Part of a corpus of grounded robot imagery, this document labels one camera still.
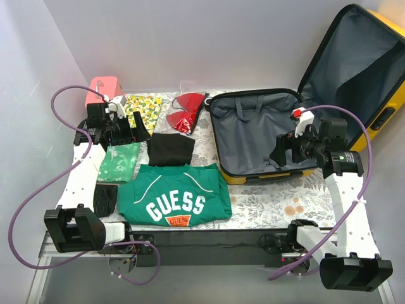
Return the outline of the green GUESS t-shirt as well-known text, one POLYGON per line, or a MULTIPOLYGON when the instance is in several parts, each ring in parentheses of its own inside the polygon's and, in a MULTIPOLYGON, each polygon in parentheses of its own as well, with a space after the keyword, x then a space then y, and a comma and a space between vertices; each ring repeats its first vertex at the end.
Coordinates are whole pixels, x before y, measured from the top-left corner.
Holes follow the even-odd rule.
POLYGON ((232 216, 228 186, 216 164, 141 165, 118 188, 118 213, 132 225, 193 227, 232 216))

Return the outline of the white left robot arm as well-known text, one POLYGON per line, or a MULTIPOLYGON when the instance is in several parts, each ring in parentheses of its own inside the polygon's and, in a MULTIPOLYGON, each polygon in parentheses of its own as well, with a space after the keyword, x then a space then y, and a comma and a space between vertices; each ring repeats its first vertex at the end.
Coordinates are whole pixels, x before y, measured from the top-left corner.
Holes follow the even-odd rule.
POLYGON ((140 145, 117 101, 90 103, 73 141, 74 169, 44 223, 60 253, 99 251, 113 243, 120 253, 134 248, 127 222, 104 223, 114 212, 118 186, 132 180, 140 145))

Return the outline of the green tie-dye shirt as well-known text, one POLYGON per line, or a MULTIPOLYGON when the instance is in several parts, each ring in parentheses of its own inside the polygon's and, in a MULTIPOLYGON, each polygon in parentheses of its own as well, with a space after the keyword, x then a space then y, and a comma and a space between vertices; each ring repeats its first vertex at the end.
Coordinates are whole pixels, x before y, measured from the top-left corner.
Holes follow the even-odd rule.
POLYGON ((140 144, 108 146, 101 163, 97 181, 102 183, 126 183, 132 180, 139 155, 140 144))

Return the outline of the pink vanity case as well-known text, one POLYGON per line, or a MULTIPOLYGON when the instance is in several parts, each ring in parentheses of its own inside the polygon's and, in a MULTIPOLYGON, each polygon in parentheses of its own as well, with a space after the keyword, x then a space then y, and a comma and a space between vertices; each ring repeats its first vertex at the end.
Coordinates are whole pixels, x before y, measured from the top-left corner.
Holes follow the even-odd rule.
POLYGON ((116 96, 124 95, 118 78, 115 76, 95 77, 90 82, 90 88, 102 95, 107 95, 109 101, 116 96))

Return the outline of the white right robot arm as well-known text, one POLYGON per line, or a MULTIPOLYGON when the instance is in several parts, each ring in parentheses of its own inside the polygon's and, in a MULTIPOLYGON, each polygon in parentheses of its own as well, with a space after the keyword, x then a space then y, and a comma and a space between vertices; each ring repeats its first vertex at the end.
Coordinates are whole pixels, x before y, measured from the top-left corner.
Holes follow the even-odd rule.
POLYGON ((323 234, 313 221, 293 220, 287 230, 287 246, 306 254, 276 270, 269 280, 291 273, 313 258, 325 288, 374 291, 392 275, 393 266, 381 257, 368 223, 363 194, 371 173, 363 170, 360 155, 347 148, 345 120, 322 120, 319 129, 313 127, 313 120, 310 112, 300 115, 295 130, 278 136, 270 157, 284 165, 285 154, 291 151, 295 163, 314 160, 322 170, 337 222, 323 234))

